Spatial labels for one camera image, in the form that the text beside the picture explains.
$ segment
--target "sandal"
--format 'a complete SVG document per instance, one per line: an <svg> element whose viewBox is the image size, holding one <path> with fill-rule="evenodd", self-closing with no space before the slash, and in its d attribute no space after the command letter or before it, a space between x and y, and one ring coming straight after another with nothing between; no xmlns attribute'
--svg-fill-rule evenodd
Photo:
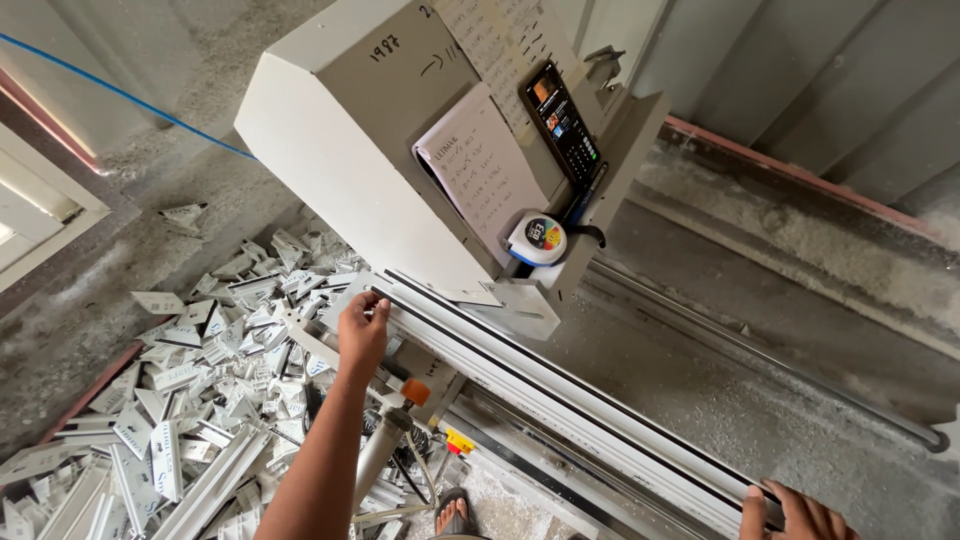
<svg viewBox="0 0 960 540"><path fill-rule="evenodd" d="M457 499L463 499L467 503L467 518L464 519L464 516L460 515L460 512L454 512L453 517L450 518L450 521L446 522L444 529L441 530L437 536L445 536L447 534L479 536L480 533L477 531L476 522L473 521L473 509L470 508L470 499L467 498L467 491L462 487L454 487L444 493L444 496L440 499L440 504L433 510L433 522L437 523L444 508L450 506L450 503L455 502Z"/></svg>

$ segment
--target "blue rope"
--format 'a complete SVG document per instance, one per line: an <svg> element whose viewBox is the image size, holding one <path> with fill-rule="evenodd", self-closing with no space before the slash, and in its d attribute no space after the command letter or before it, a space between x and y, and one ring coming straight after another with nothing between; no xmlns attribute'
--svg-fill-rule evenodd
<svg viewBox="0 0 960 540"><path fill-rule="evenodd" d="M74 73L76 73L77 75L80 75L80 76L83 77L84 79L87 79L88 81L91 81L91 82L93 82L93 83L96 83L97 85L100 85L100 86L102 86L102 87L104 87L104 88L106 88L106 89L108 89L108 90L110 90L110 91L112 91L112 92L115 92L116 94L118 94L118 95L120 95L120 96L122 96L122 97L124 97L124 98L126 98L126 99L128 99L128 100L130 100L130 101L132 101L132 102L134 102L134 103L136 103L136 104L139 105L140 107L142 107L142 108L144 108L144 109L152 112L153 114L156 114L157 116L163 118L164 120L167 120L168 122L171 122L171 123L173 123L173 124L175 124L175 125L177 125L177 126L180 126L180 127L184 128L185 130L187 130L188 132L194 134L194 135L199 135L199 136L205 138L206 140L212 142L213 144L216 144L217 146L220 146L220 147L222 147L222 148L226 148L227 150L230 150L231 152L234 152L234 153L236 153L236 154L239 154L239 155L243 156L244 158L250 158L251 160L254 160L254 161L257 160L253 155L248 154L247 152L244 152L243 150L240 150L239 148L234 148L234 147L230 146L229 144L226 144L226 143L223 142L223 141L217 140L216 138L213 138L212 136L205 134L204 132L198 130L197 128L195 128L195 127L193 127L193 126L191 126L191 125L189 125L189 124L187 124L187 123L185 123L185 122L177 119L177 118L174 117L174 116L171 116L170 114L167 114L166 112L164 112L164 111L162 111L162 110L154 107L153 105L150 105L149 103L143 101L142 99L140 99L140 98L138 98L138 97L136 97L136 96L134 96L134 95L132 95L132 94L130 94L130 93L128 93L128 92L126 92L126 91L124 91L124 90L116 87L116 86L114 86L114 85L111 85L111 84L108 83L107 81L104 81L103 79L101 79L101 78L99 78L99 77L97 77L97 76L95 76L95 75L93 75L93 74L91 74L91 73L87 73L86 71L83 71L82 69L80 69L80 68L77 67L76 65L73 65L72 63L63 61L63 60L61 60L61 59L59 59L59 58L51 55L50 53L46 53L46 52L44 52L44 51L41 51L41 50L37 49L36 47L34 47L34 46L32 46L32 45L28 45L27 43L24 43L23 41L20 41L19 39L14 39L13 37L7 36L6 34L3 34L3 33L0 33L0 39L6 41L7 43L9 43L9 44L11 44L11 45L16 45L17 47L20 47L21 49L23 49L23 50L25 50L25 51L27 51L27 52L33 53L33 54L35 54L35 55L37 55L37 56L39 56L39 57L41 57L41 58L43 58L43 59L45 59L45 60L47 60L47 61L51 61L51 62L55 63L56 65L59 65L60 67L66 68L66 69L68 69L68 70L70 70L70 71L73 71Z"/></svg>

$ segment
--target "person's hand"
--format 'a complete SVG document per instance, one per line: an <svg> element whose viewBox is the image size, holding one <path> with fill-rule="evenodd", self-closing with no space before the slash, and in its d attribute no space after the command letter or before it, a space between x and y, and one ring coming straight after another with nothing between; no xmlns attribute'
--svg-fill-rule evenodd
<svg viewBox="0 0 960 540"><path fill-rule="evenodd" d="M373 315L364 313L370 309L373 309ZM370 382L376 373L376 366L387 351L389 318L389 300L371 291L353 297L337 321L337 338L340 342L338 379L356 379L364 385Z"/></svg>
<svg viewBox="0 0 960 540"><path fill-rule="evenodd" d="M786 518L783 532L773 533L771 540L860 540L860 535L847 527L847 521L837 512L777 481L764 479L763 485L780 499ZM752 485L743 500L740 540L767 538L763 530L766 522L767 504L763 490Z"/></svg>

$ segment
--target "phone screen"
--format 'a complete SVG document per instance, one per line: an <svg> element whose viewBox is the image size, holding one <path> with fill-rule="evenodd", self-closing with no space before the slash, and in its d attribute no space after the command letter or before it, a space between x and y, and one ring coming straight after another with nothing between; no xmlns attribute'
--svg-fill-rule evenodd
<svg viewBox="0 0 960 540"><path fill-rule="evenodd" d="M546 125L577 185L589 185L590 172L600 162L600 152L590 140L587 126L573 105L560 74L548 62L526 87L540 121Z"/></svg>

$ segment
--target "tape measure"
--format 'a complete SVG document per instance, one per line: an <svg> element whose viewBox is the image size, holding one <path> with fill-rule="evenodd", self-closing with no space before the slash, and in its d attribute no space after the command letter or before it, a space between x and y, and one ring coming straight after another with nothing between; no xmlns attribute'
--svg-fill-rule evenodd
<svg viewBox="0 0 960 540"><path fill-rule="evenodd" d="M556 219L530 210L507 239L507 251L531 266L550 266L566 250L566 232Z"/></svg>

